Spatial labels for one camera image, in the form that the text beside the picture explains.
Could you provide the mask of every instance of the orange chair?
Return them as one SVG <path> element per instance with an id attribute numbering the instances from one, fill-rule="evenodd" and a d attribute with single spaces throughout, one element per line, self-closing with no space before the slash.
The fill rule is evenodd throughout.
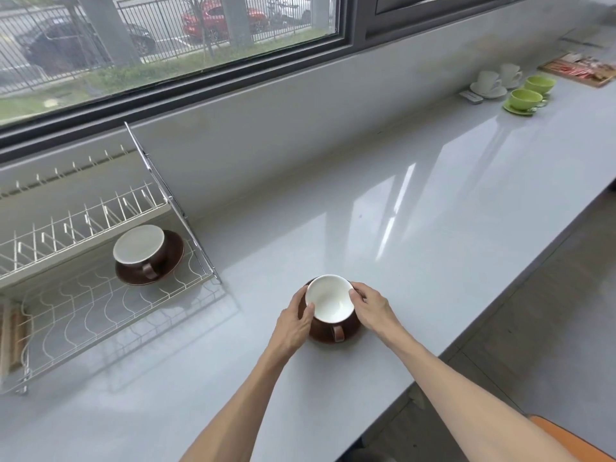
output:
<path id="1" fill-rule="evenodd" d="M 541 416 L 530 415 L 528 419 L 556 439 L 580 462 L 616 462 L 616 459 L 608 456 L 604 451 Z"/>

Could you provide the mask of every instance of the white saucer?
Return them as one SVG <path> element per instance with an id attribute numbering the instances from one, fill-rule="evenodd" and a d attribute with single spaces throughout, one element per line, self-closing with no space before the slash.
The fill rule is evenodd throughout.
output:
<path id="1" fill-rule="evenodd" d="M 491 94 L 483 94 L 483 93 L 477 91 L 477 83 L 476 82 L 471 84 L 471 91 L 473 91 L 477 95 L 480 95 L 483 98 L 499 98 L 499 97 L 502 97 L 505 94 L 507 94 L 507 89 L 505 89 L 501 85 L 498 86 L 496 88 L 496 90 L 494 92 L 492 92 Z"/>
<path id="2" fill-rule="evenodd" d="M 511 84 L 503 84 L 503 86 L 505 89 L 517 89 L 518 87 L 520 87 L 520 81 L 521 79 L 518 79 L 517 81 L 514 81 Z"/>

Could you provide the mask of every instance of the person's right hand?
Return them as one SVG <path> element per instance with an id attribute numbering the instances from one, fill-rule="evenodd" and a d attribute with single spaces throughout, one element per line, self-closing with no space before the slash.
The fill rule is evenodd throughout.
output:
<path id="1" fill-rule="evenodd" d="M 402 327 L 389 306 L 389 301 L 379 292 L 361 282 L 350 283 L 354 289 L 349 290 L 350 300 L 360 322 L 381 339 L 397 327 Z"/>

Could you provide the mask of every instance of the brown cup handle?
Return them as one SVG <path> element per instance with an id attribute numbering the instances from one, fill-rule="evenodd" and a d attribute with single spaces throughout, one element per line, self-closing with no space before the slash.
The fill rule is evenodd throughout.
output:
<path id="1" fill-rule="evenodd" d="M 342 326 L 332 326 L 331 332 L 334 334 L 334 341 L 336 343 L 344 342 L 344 331 Z"/>
<path id="2" fill-rule="evenodd" d="M 158 277 L 158 273 L 154 270 L 154 268 L 152 267 L 152 264 L 150 264 L 149 262 L 146 264 L 143 264 L 141 269 L 143 269 L 143 273 L 150 280 L 154 280 Z"/>

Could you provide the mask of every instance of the white car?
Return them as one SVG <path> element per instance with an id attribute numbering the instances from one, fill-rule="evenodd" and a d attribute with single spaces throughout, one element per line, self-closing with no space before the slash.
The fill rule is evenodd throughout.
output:
<path id="1" fill-rule="evenodd" d="M 312 0 L 277 0 L 284 20 L 295 24 L 312 22 Z M 335 3 L 329 0 L 329 18 L 334 17 Z"/>

